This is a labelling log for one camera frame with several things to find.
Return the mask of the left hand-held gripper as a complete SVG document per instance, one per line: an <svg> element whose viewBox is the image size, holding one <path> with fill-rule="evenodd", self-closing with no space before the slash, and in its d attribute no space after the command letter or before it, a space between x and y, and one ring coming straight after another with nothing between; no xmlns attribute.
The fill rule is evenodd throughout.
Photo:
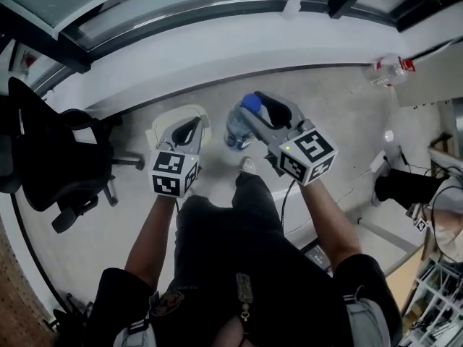
<svg viewBox="0 0 463 347"><path fill-rule="evenodd" d="M167 127L150 155L151 189L158 195L183 198L197 179L203 121L181 119Z"/></svg>

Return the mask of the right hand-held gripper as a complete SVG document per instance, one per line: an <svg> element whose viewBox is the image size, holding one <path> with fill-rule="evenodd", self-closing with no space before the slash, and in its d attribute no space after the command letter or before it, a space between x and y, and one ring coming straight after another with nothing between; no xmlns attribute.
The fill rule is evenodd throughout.
<svg viewBox="0 0 463 347"><path fill-rule="evenodd" d="M268 146L267 159L279 176L286 174L302 186L327 173L338 155L331 138L306 119L296 103L255 91L266 115L239 107L248 128Z"/></svg>

